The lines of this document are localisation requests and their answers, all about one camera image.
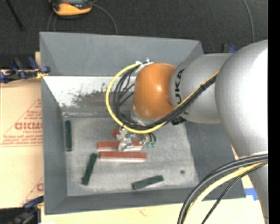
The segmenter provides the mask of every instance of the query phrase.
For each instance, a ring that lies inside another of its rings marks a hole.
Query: small green part
[[[71,139],[70,120],[65,121],[64,129],[65,129],[65,150],[66,151],[72,151],[73,150],[73,143],[72,143],[72,139]]]
[[[82,185],[88,185],[91,173],[93,171],[94,164],[97,160],[97,157],[98,157],[98,155],[96,153],[92,153],[90,155],[84,177],[82,177],[82,182],[81,182]]]
[[[158,182],[162,182],[164,181],[164,178],[162,175],[157,175],[157,176],[154,176],[154,177],[150,177],[150,178],[147,178],[147,179],[143,179],[143,180],[140,180],[140,181],[137,181],[137,182],[133,182],[132,183],[132,188],[134,190],[138,190],[138,189],[142,189],[142,188],[145,188],[149,185],[152,185],[152,184],[155,184],[155,183],[158,183]]]

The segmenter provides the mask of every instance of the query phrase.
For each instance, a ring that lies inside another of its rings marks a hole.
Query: blue tape
[[[246,196],[252,196],[254,201],[258,200],[258,196],[254,188],[245,189]]]

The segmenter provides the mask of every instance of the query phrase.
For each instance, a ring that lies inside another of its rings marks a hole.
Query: black floor
[[[112,20],[98,7],[82,19],[65,21],[50,19],[47,0],[10,3],[24,30],[6,0],[0,0],[0,68],[9,67],[16,56],[34,54],[39,31],[115,33]],[[268,38],[267,0],[98,0],[95,5],[112,15],[119,35],[200,40],[205,53],[219,53],[226,43],[241,48]],[[0,224],[20,212],[0,210]]]

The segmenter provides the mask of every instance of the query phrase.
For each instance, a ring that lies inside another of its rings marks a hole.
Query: gray box
[[[144,149],[146,162],[99,160],[90,184],[81,185],[96,142],[110,140],[116,127],[104,103],[112,76],[138,60],[177,66],[203,50],[193,40],[53,32],[41,32],[40,45],[42,66],[51,68],[42,81],[46,214],[182,203],[210,171],[233,160],[221,125],[166,125],[155,132],[157,147]],[[71,152],[65,151],[65,120],[72,124]],[[132,189],[132,182],[154,175],[163,175],[164,181]],[[227,195],[243,196],[240,184]]]

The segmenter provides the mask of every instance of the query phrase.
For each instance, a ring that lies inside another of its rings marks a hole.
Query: yellow device
[[[48,0],[55,14],[63,18],[76,18],[88,13],[91,8],[89,0]]]

